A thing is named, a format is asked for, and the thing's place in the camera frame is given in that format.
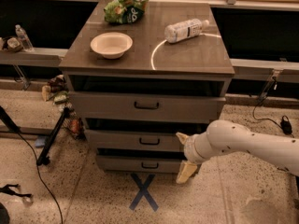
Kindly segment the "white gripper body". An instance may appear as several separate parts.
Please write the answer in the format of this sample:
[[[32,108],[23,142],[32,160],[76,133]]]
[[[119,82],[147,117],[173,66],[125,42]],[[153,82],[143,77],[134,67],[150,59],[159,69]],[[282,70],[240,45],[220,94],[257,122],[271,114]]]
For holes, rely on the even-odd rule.
[[[195,164],[203,163],[207,160],[204,154],[207,145],[208,141],[204,133],[188,136],[183,142],[186,159]]]

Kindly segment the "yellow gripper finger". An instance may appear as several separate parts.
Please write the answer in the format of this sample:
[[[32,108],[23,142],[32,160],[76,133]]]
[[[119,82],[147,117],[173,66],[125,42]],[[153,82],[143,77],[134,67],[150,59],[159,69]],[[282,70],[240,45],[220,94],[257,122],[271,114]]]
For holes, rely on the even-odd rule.
[[[179,166],[179,171],[177,175],[176,182],[178,184],[183,184],[188,181],[188,179],[195,173],[198,166],[190,161],[182,161]]]
[[[188,138],[189,138],[189,136],[188,136],[187,134],[185,134],[185,133],[180,133],[180,132],[177,132],[177,133],[176,133],[176,136],[177,136],[179,142],[180,142],[182,145],[185,145],[186,142],[187,142],[187,140],[188,140]]]

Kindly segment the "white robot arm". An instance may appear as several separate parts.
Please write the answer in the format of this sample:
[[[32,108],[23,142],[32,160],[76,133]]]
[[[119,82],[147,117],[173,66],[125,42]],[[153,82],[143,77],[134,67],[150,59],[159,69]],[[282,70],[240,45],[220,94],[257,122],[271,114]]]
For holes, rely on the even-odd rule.
[[[254,133],[243,125],[221,119],[212,121],[203,133],[176,136],[184,146],[186,158],[179,167],[178,184],[185,183],[203,162],[232,152],[247,152],[299,176],[299,140],[295,138]]]

